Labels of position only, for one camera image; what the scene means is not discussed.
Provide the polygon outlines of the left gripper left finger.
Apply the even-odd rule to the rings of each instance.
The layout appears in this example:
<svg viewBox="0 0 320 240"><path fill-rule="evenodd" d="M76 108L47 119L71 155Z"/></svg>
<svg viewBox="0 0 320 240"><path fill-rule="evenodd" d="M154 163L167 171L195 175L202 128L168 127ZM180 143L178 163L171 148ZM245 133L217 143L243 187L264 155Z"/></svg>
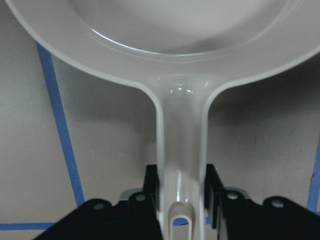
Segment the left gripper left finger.
<svg viewBox="0 0 320 240"><path fill-rule="evenodd" d="M159 218L160 181L156 164L149 164L146 166L143 180L143 191L152 198L155 216Z"/></svg>

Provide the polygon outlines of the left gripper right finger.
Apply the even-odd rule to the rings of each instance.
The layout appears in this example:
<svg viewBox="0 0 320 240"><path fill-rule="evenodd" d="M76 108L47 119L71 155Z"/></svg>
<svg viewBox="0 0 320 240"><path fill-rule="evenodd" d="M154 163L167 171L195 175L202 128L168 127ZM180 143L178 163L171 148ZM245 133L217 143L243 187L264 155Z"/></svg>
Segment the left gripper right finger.
<svg viewBox="0 0 320 240"><path fill-rule="evenodd" d="M204 187L204 207L212 229L217 228L218 206L220 204L220 194L224 185L219 177L217 169L213 164L206 165L205 187Z"/></svg>

